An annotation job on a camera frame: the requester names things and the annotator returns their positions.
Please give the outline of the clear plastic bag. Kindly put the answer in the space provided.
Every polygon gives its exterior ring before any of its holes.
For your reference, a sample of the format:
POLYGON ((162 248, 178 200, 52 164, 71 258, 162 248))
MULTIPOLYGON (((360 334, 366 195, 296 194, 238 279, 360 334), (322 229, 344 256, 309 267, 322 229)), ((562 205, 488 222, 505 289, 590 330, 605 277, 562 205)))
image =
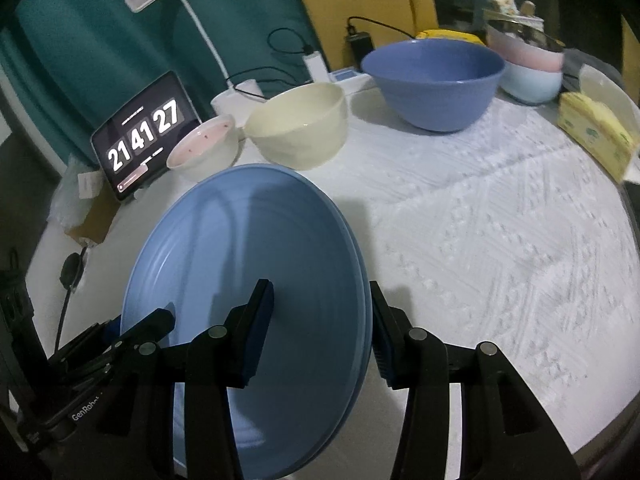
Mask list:
POLYGON ((103 185, 101 170, 93 170, 70 155, 62 179, 53 193, 48 221, 64 231, 77 228, 86 220, 103 185))

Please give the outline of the white plastic bag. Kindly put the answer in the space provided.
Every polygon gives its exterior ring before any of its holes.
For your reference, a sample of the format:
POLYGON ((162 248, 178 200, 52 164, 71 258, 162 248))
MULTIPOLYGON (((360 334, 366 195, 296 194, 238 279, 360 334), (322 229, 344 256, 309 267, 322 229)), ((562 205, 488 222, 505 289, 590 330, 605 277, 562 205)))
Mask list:
POLYGON ((634 136, 639 135, 639 107, 612 79, 584 64, 578 75, 580 91, 593 101, 606 105, 634 136))

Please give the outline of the pink strawberry bowl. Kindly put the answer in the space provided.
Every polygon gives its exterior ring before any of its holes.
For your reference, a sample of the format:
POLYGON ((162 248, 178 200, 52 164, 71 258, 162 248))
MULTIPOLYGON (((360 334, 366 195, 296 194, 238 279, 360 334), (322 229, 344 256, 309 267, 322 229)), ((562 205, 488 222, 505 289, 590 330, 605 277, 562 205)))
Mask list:
POLYGON ((232 166, 240 135, 231 115, 206 120, 172 149, 166 167, 191 182, 201 182, 232 166))

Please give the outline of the cream bowl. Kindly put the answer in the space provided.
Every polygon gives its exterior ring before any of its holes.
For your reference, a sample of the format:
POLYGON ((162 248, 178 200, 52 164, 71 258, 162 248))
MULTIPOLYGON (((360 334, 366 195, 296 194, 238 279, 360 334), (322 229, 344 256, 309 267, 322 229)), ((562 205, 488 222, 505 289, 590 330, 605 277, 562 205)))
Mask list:
POLYGON ((265 159, 308 170, 341 151, 347 139, 347 117, 344 90, 332 82, 315 82, 258 106, 243 130, 265 159))

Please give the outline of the large blue bowl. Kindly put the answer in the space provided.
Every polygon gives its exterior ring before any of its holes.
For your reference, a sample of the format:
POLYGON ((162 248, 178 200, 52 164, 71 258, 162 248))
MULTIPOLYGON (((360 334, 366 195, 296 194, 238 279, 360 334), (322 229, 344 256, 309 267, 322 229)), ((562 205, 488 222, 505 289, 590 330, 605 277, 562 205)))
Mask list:
POLYGON ((434 133, 452 133, 484 115, 506 61, 482 44, 415 39, 371 51, 360 67, 405 122, 434 133))

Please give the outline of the pink bowl in stack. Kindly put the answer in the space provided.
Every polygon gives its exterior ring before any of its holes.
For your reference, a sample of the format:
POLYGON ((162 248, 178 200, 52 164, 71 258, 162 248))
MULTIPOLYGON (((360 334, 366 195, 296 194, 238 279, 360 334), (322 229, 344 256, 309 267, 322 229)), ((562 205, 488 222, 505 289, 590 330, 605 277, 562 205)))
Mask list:
POLYGON ((490 22, 486 27, 486 40, 491 50, 511 64, 549 73, 559 73, 563 68, 563 47, 531 27, 490 22))

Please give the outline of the white power strip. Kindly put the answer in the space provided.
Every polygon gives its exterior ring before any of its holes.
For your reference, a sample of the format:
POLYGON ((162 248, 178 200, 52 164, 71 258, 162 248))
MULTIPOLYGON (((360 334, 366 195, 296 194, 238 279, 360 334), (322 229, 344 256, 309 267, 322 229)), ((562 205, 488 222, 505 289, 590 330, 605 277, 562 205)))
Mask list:
POLYGON ((334 70, 329 73, 329 77, 330 81, 343 89, 346 96, 375 87, 375 83, 369 75, 358 72, 353 67, 334 70))

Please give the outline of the yellow tissue pack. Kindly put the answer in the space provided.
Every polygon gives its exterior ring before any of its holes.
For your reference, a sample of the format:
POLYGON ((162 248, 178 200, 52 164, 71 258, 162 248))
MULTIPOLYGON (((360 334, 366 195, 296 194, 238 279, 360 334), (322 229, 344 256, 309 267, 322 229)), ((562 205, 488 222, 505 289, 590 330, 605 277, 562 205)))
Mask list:
POLYGON ((560 95, 558 126, 591 155, 608 175, 622 183, 639 137, 605 104, 580 92, 560 95))

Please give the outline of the teal curtain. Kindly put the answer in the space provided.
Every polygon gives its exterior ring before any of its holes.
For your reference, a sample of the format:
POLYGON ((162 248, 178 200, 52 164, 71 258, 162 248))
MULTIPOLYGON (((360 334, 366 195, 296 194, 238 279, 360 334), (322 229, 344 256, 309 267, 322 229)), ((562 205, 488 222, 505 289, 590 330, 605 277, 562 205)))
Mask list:
POLYGON ((228 79, 268 94, 303 82, 315 44, 302 0, 20 0, 1 29, 1 66, 59 158, 94 164, 91 135, 160 75, 175 72, 201 118, 228 79))

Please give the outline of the black oval device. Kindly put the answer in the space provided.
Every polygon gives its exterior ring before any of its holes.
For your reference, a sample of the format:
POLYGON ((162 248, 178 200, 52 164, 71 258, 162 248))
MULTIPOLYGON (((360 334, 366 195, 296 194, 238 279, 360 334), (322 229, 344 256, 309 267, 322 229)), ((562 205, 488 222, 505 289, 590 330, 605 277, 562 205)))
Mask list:
POLYGON ((88 248, 81 248, 80 252, 73 252, 70 254, 64 261, 61 274, 60 274, 60 283, 65 289, 65 297, 60 313, 60 317, 58 318, 58 328, 56 329, 55 341, 54 341, 54 351, 58 352, 60 348, 60 342, 62 337, 62 331, 64 326, 64 321, 66 317, 66 312, 68 309, 68 304, 70 303, 70 296, 77 288, 82 274, 84 274, 85 269, 85 258, 88 248))

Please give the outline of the white charger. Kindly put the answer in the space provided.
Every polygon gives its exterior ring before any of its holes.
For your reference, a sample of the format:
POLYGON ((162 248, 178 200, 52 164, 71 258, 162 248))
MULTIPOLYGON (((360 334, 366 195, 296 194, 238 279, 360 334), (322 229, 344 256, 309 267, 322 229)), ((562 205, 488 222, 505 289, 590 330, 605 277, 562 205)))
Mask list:
POLYGON ((319 51, 304 54, 303 61, 312 82, 331 81, 329 71, 326 68, 326 63, 319 51))

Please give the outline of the yellow wipes pack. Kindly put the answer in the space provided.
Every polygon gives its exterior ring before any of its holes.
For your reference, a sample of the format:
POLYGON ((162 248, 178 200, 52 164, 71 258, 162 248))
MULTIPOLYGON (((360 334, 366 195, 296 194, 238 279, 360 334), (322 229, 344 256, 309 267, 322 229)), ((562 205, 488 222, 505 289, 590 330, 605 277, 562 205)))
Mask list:
POLYGON ((469 44, 479 44, 484 46, 484 42, 476 35, 469 32, 459 32, 458 30, 432 28, 421 30, 416 34, 416 39, 449 39, 468 42, 469 44))

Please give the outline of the blue plate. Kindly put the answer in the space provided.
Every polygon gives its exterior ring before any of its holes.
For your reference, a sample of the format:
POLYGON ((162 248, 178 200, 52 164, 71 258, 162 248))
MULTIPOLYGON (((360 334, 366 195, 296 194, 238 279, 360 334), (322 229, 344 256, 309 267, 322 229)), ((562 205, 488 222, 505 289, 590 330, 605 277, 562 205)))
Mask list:
POLYGON ((369 361, 369 281, 341 211, 300 174, 245 165, 186 192, 137 258, 122 327, 158 308, 190 478, 281 478, 340 431, 369 361))

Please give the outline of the tablet showing clock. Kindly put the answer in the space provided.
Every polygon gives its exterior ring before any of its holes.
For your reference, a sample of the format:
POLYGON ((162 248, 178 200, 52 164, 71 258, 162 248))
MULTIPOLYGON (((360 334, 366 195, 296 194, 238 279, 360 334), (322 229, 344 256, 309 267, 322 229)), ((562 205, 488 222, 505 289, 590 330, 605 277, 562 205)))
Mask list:
POLYGON ((116 200, 166 172, 170 152, 199 125, 186 89, 170 70, 97 128, 91 146, 116 200))

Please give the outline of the black charger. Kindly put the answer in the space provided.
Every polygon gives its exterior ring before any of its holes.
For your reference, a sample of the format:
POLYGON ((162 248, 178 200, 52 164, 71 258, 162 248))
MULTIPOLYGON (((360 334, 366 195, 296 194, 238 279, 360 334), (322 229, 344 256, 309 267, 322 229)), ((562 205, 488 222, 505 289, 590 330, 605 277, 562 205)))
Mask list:
POLYGON ((354 32, 346 36, 346 44, 349 46, 354 67, 361 70, 362 60, 374 50, 372 38, 368 32, 354 32))

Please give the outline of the white patterned table cloth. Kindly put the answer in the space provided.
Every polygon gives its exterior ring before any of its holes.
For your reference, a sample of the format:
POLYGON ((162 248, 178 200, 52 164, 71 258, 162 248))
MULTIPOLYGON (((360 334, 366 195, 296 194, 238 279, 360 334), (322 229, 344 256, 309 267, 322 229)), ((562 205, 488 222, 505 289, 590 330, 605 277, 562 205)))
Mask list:
MULTIPOLYGON (((470 128, 438 136, 378 89, 347 99, 345 145, 303 176, 340 208, 388 303, 447 344, 494 342, 589 478, 639 423, 639 230, 622 191, 553 105, 500 92, 470 128)), ((88 251, 63 342, 120 313, 145 240, 193 185, 165 174, 122 207, 88 251)), ((370 363, 340 432, 285 479, 390 478, 408 392, 370 363)))

